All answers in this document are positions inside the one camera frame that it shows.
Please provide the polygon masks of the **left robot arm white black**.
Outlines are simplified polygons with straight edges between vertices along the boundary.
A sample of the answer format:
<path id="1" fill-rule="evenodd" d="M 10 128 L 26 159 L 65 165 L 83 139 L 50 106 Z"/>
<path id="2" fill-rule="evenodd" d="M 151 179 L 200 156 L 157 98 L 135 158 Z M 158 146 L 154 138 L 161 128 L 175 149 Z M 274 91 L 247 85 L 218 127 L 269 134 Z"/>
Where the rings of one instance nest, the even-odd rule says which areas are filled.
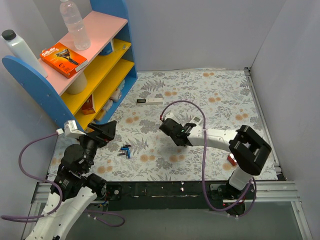
<path id="1" fill-rule="evenodd" d="M 90 123 L 85 133 L 75 120 L 68 120 L 58 134 L 79 142 L 69 145 L 63 154 L 41 217 L 27 236 L 28 240 L 64 240 L 74 223 L 93 200 L 107 195 L 107 181 L 90 173 L 97 150 L 116 135 L 115 120 Z"/>

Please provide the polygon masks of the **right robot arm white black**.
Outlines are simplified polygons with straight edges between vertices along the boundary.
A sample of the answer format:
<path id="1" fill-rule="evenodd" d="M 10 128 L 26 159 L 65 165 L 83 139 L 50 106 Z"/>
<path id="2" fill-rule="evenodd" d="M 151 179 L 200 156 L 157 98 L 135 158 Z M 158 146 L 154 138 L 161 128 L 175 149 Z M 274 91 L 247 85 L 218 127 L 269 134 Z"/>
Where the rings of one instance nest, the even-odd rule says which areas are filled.
<path id="1" fill-rule="evenodd" d="M 243 195 L 251 178 L 260 175 L 272 151 L 271 146 L 248 125 L 236 130 L 203 129 L 195 123 L 181 125 L 167 118 L 159 129 L 177 146 L 206 146 L 231 153 L 238 165 L 226 186 L 227 195 L 232 199 Z"/>

